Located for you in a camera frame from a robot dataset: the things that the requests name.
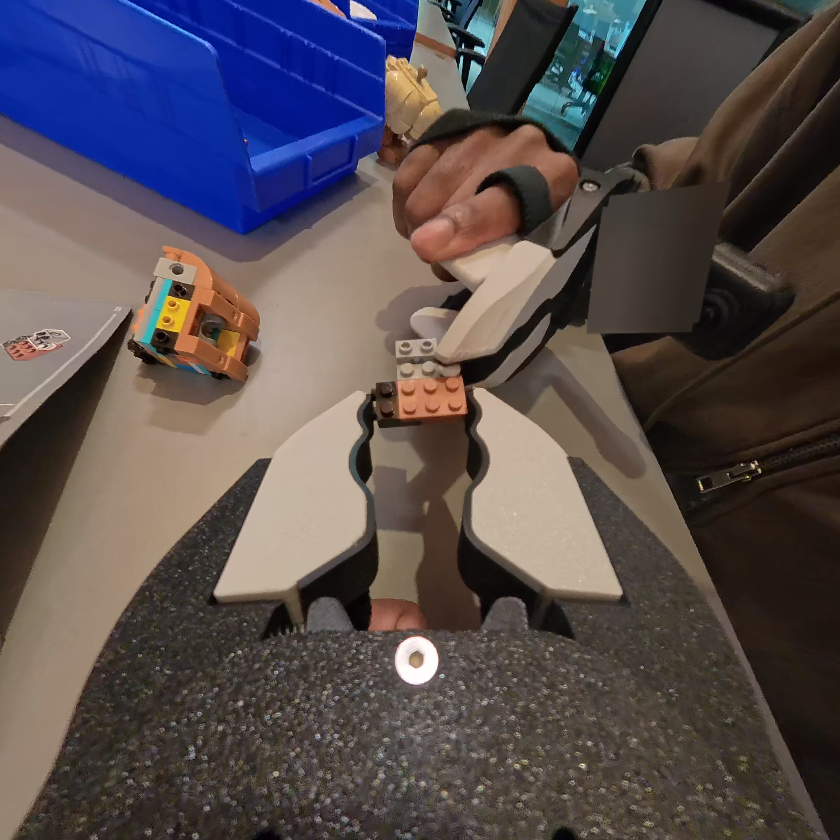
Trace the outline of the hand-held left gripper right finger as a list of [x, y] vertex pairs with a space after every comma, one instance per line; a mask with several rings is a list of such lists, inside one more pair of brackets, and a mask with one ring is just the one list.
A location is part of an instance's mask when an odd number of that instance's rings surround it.
[[563, 448], [483, 387], [469, 394], [459, 570], [490, 599], [619, 602], [623, 588]]

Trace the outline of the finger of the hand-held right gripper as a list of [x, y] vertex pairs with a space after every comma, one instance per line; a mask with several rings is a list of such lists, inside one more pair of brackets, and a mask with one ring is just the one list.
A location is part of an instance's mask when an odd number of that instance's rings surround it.
[[562, 290], [593, 236], [592, 227], [560, 256], [527, 239], [508, 237], [444, 262], [472, 295], [438, 342], [438, 358], [460, 363], [499, 351], [515, 329]]
[[460, 363], [464, 384], [492, 388], [508, 382], [541, 351], [557, 329], [550, 305], [541, 305], [499, 350]]

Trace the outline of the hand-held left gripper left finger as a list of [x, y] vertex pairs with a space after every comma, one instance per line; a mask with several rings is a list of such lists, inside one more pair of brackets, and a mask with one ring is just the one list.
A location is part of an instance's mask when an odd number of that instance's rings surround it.
[[353, 392], [273, 455], [213, 596], [220, 603], [349, 604], [378, 571], [371, 394]]

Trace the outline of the grey hinge brick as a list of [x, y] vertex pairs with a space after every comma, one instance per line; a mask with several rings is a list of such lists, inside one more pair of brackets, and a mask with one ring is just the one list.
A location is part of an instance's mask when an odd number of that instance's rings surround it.
[[441, 375], [436, 339], [405, 339], [395, 342], [396, 379], [433, 379]]

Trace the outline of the orange brick plate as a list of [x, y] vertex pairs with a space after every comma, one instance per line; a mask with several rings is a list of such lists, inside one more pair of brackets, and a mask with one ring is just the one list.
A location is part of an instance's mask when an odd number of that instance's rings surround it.
[[436, 422], [465, 417], [467, 394], [461, 376], [396, 382], [396, 416], [401, 422]]

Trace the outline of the grey instruction booklet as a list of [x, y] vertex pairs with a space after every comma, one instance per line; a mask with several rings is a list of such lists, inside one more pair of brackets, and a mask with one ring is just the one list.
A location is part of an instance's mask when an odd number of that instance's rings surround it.
[[1, 444], [130, 316], [127, 305], [1, 290]]

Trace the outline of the person's right forearm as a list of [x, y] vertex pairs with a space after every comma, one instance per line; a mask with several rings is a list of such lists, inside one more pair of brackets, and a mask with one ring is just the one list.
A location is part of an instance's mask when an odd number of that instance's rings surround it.
[[783, 42], [698, 138], [645, 144], [632, 167], [652, 190], [729, 183], [720, 237], [783, 257], [838, 256], [838, 4]]

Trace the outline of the grey desk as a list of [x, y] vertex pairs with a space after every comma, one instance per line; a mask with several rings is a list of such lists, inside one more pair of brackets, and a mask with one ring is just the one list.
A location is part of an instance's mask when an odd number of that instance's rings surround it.
[[[145, 577], [257, 459], [356, 389], [440, 284], [392, 222], [392, 172], [357, 174], [242, 236], [2, 116], [2, 287], [139, 308], [163, 245], [203, 257], [261, 317], [229, 382], [138, 362], [114, 335], [2, 448], [2, 838], [48, 778], [102, 646]], [[732, 639], [603, 343], [556, 335], [497, 394], [582, 457], [696, 580]], [[478, 617], [456, 573], [466, 436], [377, 432], [376, 597], [429, 625]]]

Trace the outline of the person's right hand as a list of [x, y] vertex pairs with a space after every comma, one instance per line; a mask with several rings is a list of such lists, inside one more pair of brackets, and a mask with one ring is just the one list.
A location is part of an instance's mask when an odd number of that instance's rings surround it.
[[436, 264], [517, 233], [522, 215], [517, 198], [502, 185], [478, 192], [490, 174], [513, 166], [536, 168], [549, 186], [552, 210], [573, 193], [579, 178], [575, 160], [551, 150], [531, 125], [505, 131], [478, 129], [413, 150], [393, 181], [397, 232], [416, 255]]

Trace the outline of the person's left hand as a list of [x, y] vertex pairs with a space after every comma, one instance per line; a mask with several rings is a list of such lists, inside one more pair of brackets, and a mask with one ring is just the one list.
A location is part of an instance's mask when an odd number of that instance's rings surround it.
[[427, 619], [419, 605], [394, 598], [371, 600], [370, 632], [425, 630]]

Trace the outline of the black monitor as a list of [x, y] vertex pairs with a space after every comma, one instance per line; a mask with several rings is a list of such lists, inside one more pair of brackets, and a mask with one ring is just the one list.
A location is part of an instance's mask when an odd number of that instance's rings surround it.
[[778, 2], [646, 2], [574, 152], [592, 169], [645, 143], [694, 136], [734, 88], [811, 16]]

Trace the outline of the black office chair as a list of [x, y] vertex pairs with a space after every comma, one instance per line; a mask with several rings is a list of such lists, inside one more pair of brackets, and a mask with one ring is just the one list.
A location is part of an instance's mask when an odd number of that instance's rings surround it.
[[518, 1], [467, 94], [471, 112], [519, 114], [577, 9], [575, 3]]

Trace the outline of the tan brick figure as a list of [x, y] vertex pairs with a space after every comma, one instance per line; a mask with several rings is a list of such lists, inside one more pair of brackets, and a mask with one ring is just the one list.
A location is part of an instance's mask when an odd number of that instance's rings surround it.
[[438, 96], [427, 81], [425, 66], [416, 68], [405, 58], [385, 60], [385, 128], [380, 161], [399, 165], [410, 150], [442, 115]]

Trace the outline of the orange brick model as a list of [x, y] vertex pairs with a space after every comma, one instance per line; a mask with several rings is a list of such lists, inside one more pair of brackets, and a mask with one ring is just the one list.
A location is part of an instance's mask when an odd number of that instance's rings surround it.
[[245, 382], [258, 336], [250, 301], [193, 253], [164, 247], [128, 349], [146, 364]]

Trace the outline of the person's brown jacket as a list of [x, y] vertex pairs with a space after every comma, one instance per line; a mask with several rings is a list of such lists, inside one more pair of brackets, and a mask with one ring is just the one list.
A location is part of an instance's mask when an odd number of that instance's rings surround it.
[[[838, 435], [838, 213], [791, 214], [753, 251], [796, 300], [737, 357], [707, 362], [662, 339], [613, 357], [663, 471], [761, 464]], [[838, 454], [686, 510], [827, 833], [838, 838]]]

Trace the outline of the blue storage bin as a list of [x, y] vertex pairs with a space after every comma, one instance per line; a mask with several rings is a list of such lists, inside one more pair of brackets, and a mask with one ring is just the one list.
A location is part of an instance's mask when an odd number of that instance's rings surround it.
[[350, 1], [350, 18], [383, 37], [389, 56], [410, 59], [419, 1]]
[[3, 114], [241, 234], [380, 146], [384, 39], [315, 3], [1, 6]]

